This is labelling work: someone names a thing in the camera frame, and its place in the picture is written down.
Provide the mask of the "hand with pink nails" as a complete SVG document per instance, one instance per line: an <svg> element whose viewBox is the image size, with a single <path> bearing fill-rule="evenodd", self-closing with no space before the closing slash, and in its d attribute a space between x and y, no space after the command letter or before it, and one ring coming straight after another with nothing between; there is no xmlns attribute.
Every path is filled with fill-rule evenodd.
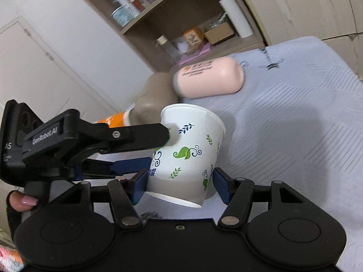
<svg viewBox="0 0 363 272"><path fill-rule="evenodd" d="M21 193L19 191L12 191L8 196L9 205L17 212L30 211L38 204L38 199Z"/></svg>

